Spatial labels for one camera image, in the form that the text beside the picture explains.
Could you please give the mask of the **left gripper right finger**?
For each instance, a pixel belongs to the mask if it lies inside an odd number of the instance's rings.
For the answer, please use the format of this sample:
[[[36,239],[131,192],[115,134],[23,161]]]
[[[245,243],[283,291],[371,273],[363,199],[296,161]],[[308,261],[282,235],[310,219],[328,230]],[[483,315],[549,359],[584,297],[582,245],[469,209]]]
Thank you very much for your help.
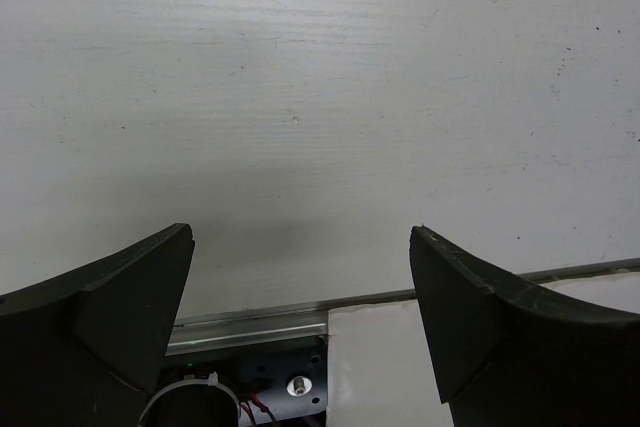
[[[457,426],[635,426],[639,317],[549,290],[426,227],[410,266]]]

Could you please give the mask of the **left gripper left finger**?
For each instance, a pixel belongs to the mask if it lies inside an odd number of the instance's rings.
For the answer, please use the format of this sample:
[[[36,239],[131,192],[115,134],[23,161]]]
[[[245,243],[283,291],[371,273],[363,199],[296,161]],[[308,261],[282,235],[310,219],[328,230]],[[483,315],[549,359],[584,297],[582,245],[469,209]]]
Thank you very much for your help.
[[[195,248],[171,225],[1,297],[4,426],[135,426],[153,393]]]

